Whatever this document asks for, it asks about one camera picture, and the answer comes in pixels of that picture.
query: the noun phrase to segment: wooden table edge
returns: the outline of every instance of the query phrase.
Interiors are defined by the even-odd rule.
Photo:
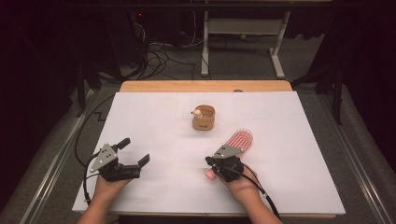
[[[150,80],[125,81],[120,92],[292,91],[285,80]]]

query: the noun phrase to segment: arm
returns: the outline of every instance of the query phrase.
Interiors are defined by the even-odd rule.
[[[244,170],[244,175],[256,180],[255,175],[249,169]],[[225,182],[223,179],[220,180],[228,188],[233,198],[245,208],[253,224],[282,223],[262,202],[259,190],[250,181],[242,176],[230,183]]]
[[[131,182],[131,179],[107,182],[99,175],[90,206],[79,219],[78,224],[106,223],[108,209],[129,182]]]

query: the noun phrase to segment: wooden cup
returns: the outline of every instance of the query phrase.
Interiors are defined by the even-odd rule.
[[[210,131],[215,124],[215,108],[211,105],[198,105],[194,111],[200,110],[201,115],[192,119],[192,127],[197,131]]]

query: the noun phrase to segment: white table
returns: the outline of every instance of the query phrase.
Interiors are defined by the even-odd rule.
[[[229,92],[278,86],[281,91]],[[334,217],[345,213],[326,163],[296,92],[286,81],[148,81],[129,82],[116,95],[95,151],[130,137],[119,151],[120,162],[143,167],[115,201],[110,212],[149,216],[245,216],[228,190],[205,176],[211,156],[242,128],[253,132],[253,145],[243,162],[259,175],[282,217]],[[157,89],[168,91],[156,92]],[[218,86],[216,92],[205,91]],[[201,92],[194,91],[201,87]],[[212,105],[217,114],[212,131],[195,131],[191,111]],[[88,181],[93,194],[95,178]],[[73,210],[87,208],[80,189]]]

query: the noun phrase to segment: white metal stand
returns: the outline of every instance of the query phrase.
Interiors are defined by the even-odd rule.
[[[287,11],[284,14],[283,20],[209,19],[209,13],[206,11],[201,76],[207,77],[209,75],[209,48],[207,46],[209,34],[277,35],[276,45],[274,48],[269,48],[269,52],[277,78],[284,79],[285,74],[283,73],[277,54],[288,25],[289,16],[290,12]]]

